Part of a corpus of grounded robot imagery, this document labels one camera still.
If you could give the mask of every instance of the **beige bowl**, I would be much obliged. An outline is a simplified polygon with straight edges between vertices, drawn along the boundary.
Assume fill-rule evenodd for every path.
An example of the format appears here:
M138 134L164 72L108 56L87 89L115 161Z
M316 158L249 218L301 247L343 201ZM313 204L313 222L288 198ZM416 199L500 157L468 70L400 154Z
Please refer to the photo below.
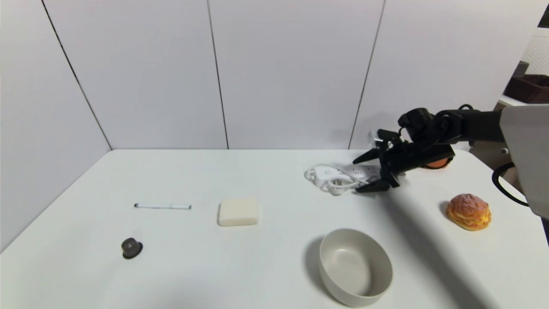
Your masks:
M322 240L320 276L337 300L350 307L364 307L389 289L393 267L385 250L370 236L340 229Z

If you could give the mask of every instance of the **pastry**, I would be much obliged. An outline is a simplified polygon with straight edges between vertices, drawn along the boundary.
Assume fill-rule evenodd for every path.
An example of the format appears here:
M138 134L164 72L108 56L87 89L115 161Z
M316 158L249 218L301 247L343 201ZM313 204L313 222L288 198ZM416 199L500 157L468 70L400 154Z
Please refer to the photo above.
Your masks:
M457 225L470 231L485 229L492 221L488 203L472 194L452 198L446 207L446 214Z

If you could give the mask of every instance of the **soap bar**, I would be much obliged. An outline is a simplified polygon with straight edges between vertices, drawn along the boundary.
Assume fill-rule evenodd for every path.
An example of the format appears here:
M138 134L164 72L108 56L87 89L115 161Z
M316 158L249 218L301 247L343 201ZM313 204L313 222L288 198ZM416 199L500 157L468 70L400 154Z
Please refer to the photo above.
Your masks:
M221 202L218 218L220 226L252 225L258 221L259 205L256 198L228 198Z

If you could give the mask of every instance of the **white power strip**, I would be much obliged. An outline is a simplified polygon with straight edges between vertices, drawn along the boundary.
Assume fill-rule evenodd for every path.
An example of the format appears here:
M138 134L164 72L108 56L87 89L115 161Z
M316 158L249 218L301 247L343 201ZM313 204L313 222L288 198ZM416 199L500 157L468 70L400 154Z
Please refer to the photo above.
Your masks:
M349 165L337 168L332 165L316 165L305 172L305 178L313 182L322 191L333 195L340 195L349 189L379 179L379 166Z

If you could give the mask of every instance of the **white table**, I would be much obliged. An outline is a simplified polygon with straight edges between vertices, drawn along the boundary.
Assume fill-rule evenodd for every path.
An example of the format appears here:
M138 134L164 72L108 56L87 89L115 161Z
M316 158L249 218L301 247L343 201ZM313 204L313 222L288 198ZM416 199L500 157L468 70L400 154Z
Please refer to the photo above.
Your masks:
M446 169L413 170L398 189L339 197L303 177L310 165L360 154L110 152L3 252L2 308L340 308L317 270L319 241L338 228L363 231L391 258L393 285L371 308L547 308L540 219L500 194L488 167L457 152ZM490 204L487 229L443 215L464 192ZM219 203L237 196L259 199L258 225L217 225ZM144 245L132 260L120 247L128 237Z
M524 103L522 101L519 101L517 99L514 99L514 98L511 98L511 97L508 97L508 96L501 96L500 100L499 100L499 103L505 105L505 106L528 106L530 104L528 103Z

